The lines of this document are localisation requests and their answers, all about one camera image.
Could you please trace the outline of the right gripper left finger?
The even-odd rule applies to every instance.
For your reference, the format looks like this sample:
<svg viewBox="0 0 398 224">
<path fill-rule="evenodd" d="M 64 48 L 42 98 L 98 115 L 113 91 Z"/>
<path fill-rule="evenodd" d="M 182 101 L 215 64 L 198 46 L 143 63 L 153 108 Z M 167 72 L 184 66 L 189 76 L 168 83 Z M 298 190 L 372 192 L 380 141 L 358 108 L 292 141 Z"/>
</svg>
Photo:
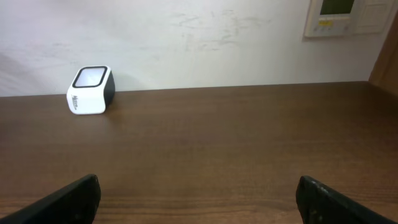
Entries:
<svg viewBox="0 0 398 224">
<path fill-rule="evenodd" d="M 35 203 L 1 218 L 3 224 L 91 224 L 101 200 L 98 177 L 88 174 Z"/>
</svg>

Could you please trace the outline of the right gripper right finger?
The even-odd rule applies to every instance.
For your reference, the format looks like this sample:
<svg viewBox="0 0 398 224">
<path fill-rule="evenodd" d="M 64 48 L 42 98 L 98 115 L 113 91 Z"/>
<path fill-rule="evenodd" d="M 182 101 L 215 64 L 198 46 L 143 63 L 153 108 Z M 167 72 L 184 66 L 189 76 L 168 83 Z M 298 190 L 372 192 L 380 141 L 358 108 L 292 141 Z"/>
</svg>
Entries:
<svg viewBox="0 0 398 224">
<path fill-rule="evenodd" d="M 307 175 L 299 180 L 296 203 L 304 224 L 397 224 Z"/>
</svg>

